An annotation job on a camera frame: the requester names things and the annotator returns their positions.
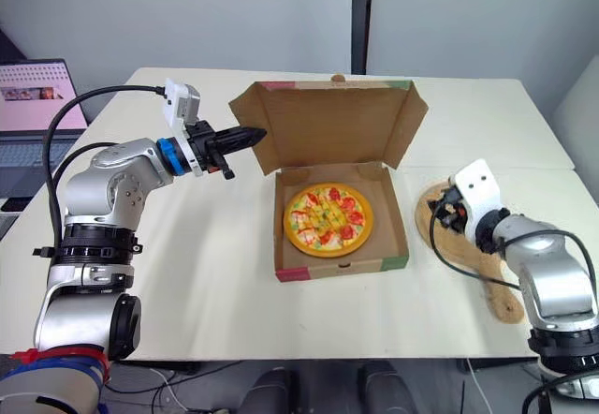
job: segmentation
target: pizza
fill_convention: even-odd
[[[287,204],[284,227],[289,241],[302,252],[340,257],[366,242],[373,229],[373,210],[351,186],[312,185]]]

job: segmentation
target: wall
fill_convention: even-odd
[[[599,52],[599,0],[373,0],[369,74],[516,78],[551,114]]]
[[[29,58],[65,58],[80,92],[138,67],[350,68],[351,0],[0,0],[0,25]]]
[[[551,125],[577,173],[599,203],[599,55],[553,113]]]

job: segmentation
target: cardboard box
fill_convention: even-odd
[[[405,267],[409,252],[386,163],[396,169],[428,110],[411,81],[262,81],[230,102],[242,126],[267,136],[254,147],[265,175],[276,174],[274,269],[280,281]],[[286,204],[304,187],[340,182],[373,207],[373,232],[355,252],[323,259],[285,236]]]

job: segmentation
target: laptop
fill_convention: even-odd
[[[33,197],[45,182],[43,138],[51,119],[76,96],[65,60],[0,63],[0,198]],[[58,125],[51,167],[87,127],[79,106]]]

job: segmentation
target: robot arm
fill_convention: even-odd
[[[16,353],[26,364],[0,382],[0,413],[93,413],[110,361],[139,343],[141,304],[133,285],[135,231],[146,199],[175,176],[221,170],[224,155],[257,144],[265,130],[236,126],[215,132],[197,118],[199,94],[168,80],[164,114],[174,136],[132,140],[92,158],[66,185],[65,234],[52,258],[34,344]]]
[[[571,233],[510,214],[482,159],[452,175],[449,184],[444,197],[431,203],[431,208],[442,226],[464,234],[485,253],[499,252],[518,276],[533,326],[529,347],[539,354],[544,377],[552,380],[599,369],[594,271],[590,266],[587,272],[566,251],[564,234]],[[599,373],[556,389],[569,397],[599,399]]]

